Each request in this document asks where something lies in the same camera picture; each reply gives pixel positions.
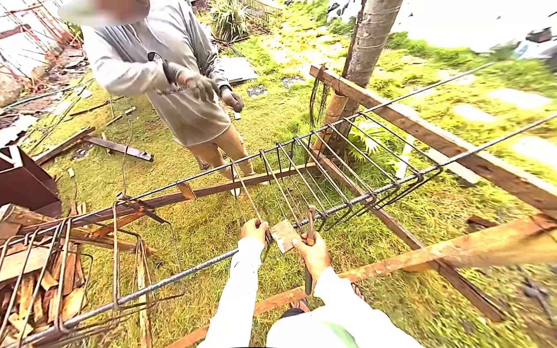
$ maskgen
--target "grass lawn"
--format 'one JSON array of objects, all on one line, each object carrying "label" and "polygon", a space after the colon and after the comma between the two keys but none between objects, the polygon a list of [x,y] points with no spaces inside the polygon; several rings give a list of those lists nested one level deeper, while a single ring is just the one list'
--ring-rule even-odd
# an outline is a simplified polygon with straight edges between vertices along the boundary
[{"label": "grass lawn", "polygon": [[[255,81],[235,87],[243,96],[245,107],[241,113],[242,120],[234,124],[242,133],[249,153],[271,147],[278,140],[286,140],[309,130],[308,101],[313,85],[313,80],[308,75],[310,63],[326,63],[329,69],[336,72],[342,70],[350,38],[345,34],[333,34],[323,28],[318,29],[316,19],[323,6],[319,3],[293,4],[285,10],[286,21],[281,28],[277,28],[272,34],[254,36],[235,45],[238,51],[256,65],[260,74]],[[402,34],[394,35],[387,45],[388,49],[380,57],[379,68],[375,70],[369,85],[371,90],[387,98],[439,81],[440,69],[464,71],[487,61],[487,58],[465,50],[443,50],[429,47],[422,42],[413,42]],[[400,61],[407,54],[428,59],[428,62],[408,64]],[[284,88],[281,79],[294,75],[302,75],[307,81],[289,89]],[[268,94],[248,97],[247,88],[260,84],[267,88]],[[553,100],[537,110],[518,110],[512,105],[486,96],[486,92],[500,87],[538,92]],[[89,84],[89,90],[93,92],[93,96],[82,99],[71,111],[83,110],[108,98],[108,94],[95,82]],[[129,136],[129,123],[132,130],[130,145],[151,152],[155,160],[147,162],[133,157],[126,158],[124,167],[128,194],[143,193],[198,173],[194,157],[173,141],[169,130],[159,120],[148,99],[143,95],[134,96],[130,98],[130,103],[136,107],[131,117],[109,126],[106,126],[112,117],[109,107],[61,122],[34,152],[38,153],[57,144],[88,125],[95,126],[97,134],[104,132],[108,139],[125,143]],[[438,126],[474,144],[481,144],[557,110],[557,77],[537,61],[503,62],[476,73],[475,82],[469,85],[448,83],[425,98],[412,97],[406,99],[405,103]],[[468,124],[449,112],[457,103],[477,106],[496,116],[497,121],[476,126]],[[115,104],[116,114],[128,109],[124,99]],[[53,116],[44,118],[37,127],[45,127],[53,120],[56,120]],[[532,130],[530,135],[538,135],[557,144],[557,119]],[[36,131],[32,138],[35,140],[40,136],[40,131]],[[499,144],[490,151],[557,185],[556,170],[518,157],[510,149],[512,141]],[[28,149],[31,146],[32,143],[28,142],[24,147]],[[104,148],[94,147],[85,158],[71,160],[68,153],[60,155],[45,167],[51,175],[59,177],[57,184],[66,212],[68,202],[74,199],[86,201],[91,210],[110,206],[115,195],[122,190],[121,164],[121,154],[110,155]],[[76,172],[76,184],[67,176],[68,168],[73,168]],[[262,171],[262,163],[255,162],[255,168]],[[221,181],[221,177],[212,174],[197,179],[193,186],[201,187],[218,181]],[[167,190],[161,194],[174,191]],[[270,188],[255,187],[251,189],[251,193],[270,224],[282,219],[272,205]],[[243,208],[242,216],[236,200],[228,193],[157,210],[161,217],[173,224],[174,231],[178,234],[177,248],[182,268],[197,265],[236,246],[243,218],[253,218],[245,195],[242,194],[238,199]],[[467,188],[450,173],[443,173],[388,210],[427,244],[467,233],[465,220],[471,215],[506,222],[533,214],[533,209],[487,182]],[[140,233],[150,247],[159,250],[149,260],[153,269],[152,280],[156,281],[178,271],[167,226],[161,226],[145,217],[130,224],[128,229]],[[403,241],[369,214],[337,226],[325,233],[324,238],[336,271],[345,271],[408,251]],[[89,246],[84,250],[94,257],[89,286],[90,306],[109,302],[112,252]],[[135,283],[134,258],[123,255],[121,261],[122,294],[127,294]],[[220,262],[159,291],[160,296],[178,294],[181,291],[185,295],[157,304],[151,310],[156,347],[163,347],[207,324],[218,305],[221,290],[228,277],[228,266],[228,261]],[[525,272],[552,290],[555,325],[545,319],[538,304],[521,294],[523,273],[516,271],[514,267],[462,270],[469,280],[510,307],[509,319],[502,323],[485,320],[465,298],[432,271],[396,272],[363,282],[361,286],[369,304],[387,313],[395,325],[427,347],[557,346],[557,333],[553,333],[557,330],[557,276],[546,266],[525,267]],[[293,285],[301,285],[302,274],[303,269],[296,255],[281,255],[277,248],[273,248],[259,269],[258,299],[289,290]],[[286,309],[287,306],[255,317],[251,345],[264,345],[267,330]],[[106,337],[93,338],[90,344],[110,344],[112,347],[138,345],[139,325],[136,316],[123,321]]]}]

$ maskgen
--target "gloved hand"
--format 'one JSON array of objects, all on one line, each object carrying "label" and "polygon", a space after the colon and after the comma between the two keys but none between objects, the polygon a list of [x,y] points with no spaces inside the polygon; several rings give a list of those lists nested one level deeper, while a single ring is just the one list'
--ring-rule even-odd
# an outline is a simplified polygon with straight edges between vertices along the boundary
[{"label": "gloved hand", "polygon": [[244,107],[242,97],[232,91],[229,87],[222,86],[220,88],[220,98],[225,102],[225,104],[232,107],[234,111],[242,112],[242,108]]},{"label": "gloved hand", "polygon": [[166,79],[170,83],[177,82],[180,86],[192,90],[195,98],[201,99],[203,102],[211,102],[214,99],[214,93],[220,95],[216,83],[189,68],[171,62],[166,62],[163,67]]}]

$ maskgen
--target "gray hoodie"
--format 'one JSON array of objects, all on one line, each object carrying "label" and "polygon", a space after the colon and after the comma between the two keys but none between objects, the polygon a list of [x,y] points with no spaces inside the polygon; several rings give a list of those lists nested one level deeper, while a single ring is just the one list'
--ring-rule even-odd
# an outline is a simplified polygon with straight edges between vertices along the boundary
[{"label": "gray hoodie", "polygon": [[213,103],[203,103],[192,91],[166,79],[161,59],[198,71],[219,88],[229,86],[218,65],[218,52],[184,0],[151,0],[144,20],[82,30],[96,81],[115,94],[146,93],[183,146],[212,140],[231,124],[216,97]]}]

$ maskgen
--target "hand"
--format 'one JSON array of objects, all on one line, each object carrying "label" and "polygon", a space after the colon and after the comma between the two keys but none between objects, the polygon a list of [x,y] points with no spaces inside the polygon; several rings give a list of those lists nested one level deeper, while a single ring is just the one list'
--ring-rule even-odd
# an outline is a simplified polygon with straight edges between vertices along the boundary
[{"label": "hand", "polygon": [[242,112],[244,101],[239,94],[229,89],[227,86],[220,88],[220,98],[236,112]]},{"label": "hand", "polygon": [[240,238],[252,237],[261,243],[266,242],[266,231],[268,230],[268,222],[261,222],[258,218],[248,220],[240,229]]},{"label": "hand", "polygon": [[183,87],[190,89],[195,98],[201,101],[211,102],[214,99],[214,93],[219,95],[219,87],[207,77],[182,67],[175,63],[166,63],[165,75],[171,83],[177,81]]},{"label": "hand", "polygon": [[[302,234],[303,239],[307,237],[307,233]],[[306,268],[313,276],[313,281],[317,282],[321,273],[323,273],[326,268],[330,267],[330,255],[328,254],[326,242],[321,238],[319,232],[315,231],[314,237],[315,244],[311,247],[297,238],[294,238],[291,244],[293,244],[294,248],[298,249],[300,255],[304,257]]]}]

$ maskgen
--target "khaki pants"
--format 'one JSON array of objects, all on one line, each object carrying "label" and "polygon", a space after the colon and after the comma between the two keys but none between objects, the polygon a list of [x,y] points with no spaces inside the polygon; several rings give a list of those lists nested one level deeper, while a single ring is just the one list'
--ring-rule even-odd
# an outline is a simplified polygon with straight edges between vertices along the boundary
[{"label": "khaki pants", "polygon": [[[234,161],[248,156],[244,148],[244,140],[233,125],[230,125],[220,136],[198,145],[189,146],[188,149],[195,156],[216,168],[225,164],[223,157],[220,155],[219,147]],[[239,162],[238,165],[245,177],[255,174],[252,170],[251,160]],[[228,179],[233,179],[231,167],[221,169],[220,173]]]}]

